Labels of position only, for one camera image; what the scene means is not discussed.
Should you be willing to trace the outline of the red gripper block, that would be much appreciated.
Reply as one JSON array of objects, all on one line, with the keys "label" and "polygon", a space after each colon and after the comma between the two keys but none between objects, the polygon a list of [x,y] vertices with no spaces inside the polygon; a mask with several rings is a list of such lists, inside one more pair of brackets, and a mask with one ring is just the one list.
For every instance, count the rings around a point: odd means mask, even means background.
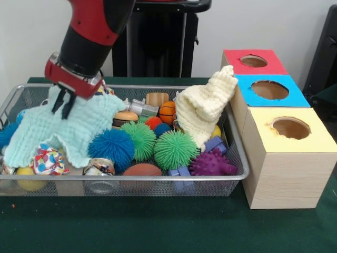
[{"label": "red gripper block", "polygon": [[[75,103],[76,96],[89,100],[97,92],[102,85],[103,77],[100,73],[93,78],[86,78],[66,70],[61,65],[57,64],[54,59],[49,59],[45,67],[45,77],[51,82],[66,88],[73,93],[70,94],[69,101],[64,105],[62,110],[62,119],[68,119],[71,109]],[[56,101],[52,108],[52,113],[55,113],[63,104],[66,90],[61,88]]]}]

